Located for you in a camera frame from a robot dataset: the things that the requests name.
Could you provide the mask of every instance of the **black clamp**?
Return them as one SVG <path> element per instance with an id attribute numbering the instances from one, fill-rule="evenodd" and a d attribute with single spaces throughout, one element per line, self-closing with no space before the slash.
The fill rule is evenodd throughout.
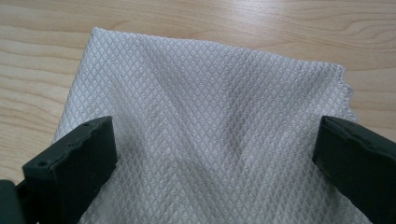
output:
<path id="1" fill-rule="evenodd" d="M 313 162 L 370 221 L 396 224 L 396 144 L 344 119 L 322 117 Z"/>
<path id="2" fill-rule="evenodd" d="M 24 164 L 17 187 L 0 181 L 0 223 L 78 223 L 117 160 L 111 117 L 79 125 Z"/>

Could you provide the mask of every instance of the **light wood surface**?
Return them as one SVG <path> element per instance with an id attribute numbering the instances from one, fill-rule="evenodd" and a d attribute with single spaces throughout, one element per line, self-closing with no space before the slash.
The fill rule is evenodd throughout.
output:
<path id="1" fill-rule="evenodd" d="M 394 0 L 0 0 L 0 179 L 49 146 L 94 26 L 340 63 L 360 124 L 396 141 Z"/>

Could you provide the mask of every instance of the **screw hole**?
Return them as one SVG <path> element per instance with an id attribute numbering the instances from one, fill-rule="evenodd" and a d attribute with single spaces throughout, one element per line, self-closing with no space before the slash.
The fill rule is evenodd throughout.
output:
<path id="1" fill-rule="evenodd" d="M 47 163 L 46 161 L 41 161 L 41 162 L 38 163 L 37 166 L 43 167 L 43 166 L 46 166 L 47 164 L 48 164 L 48 163 Z"/>

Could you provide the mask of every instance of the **diamond-patterned cloth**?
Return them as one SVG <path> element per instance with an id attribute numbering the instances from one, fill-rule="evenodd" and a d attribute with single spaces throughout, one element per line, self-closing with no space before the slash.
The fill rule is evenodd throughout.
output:
<path id="1" fill-rule="evenodd" d="M 54 141 L 111 115 L 120 161 L 80 223 L 369 223 L 311 161 L 322 115 L 355 119 L 343 74 L 93 29 Z"/>

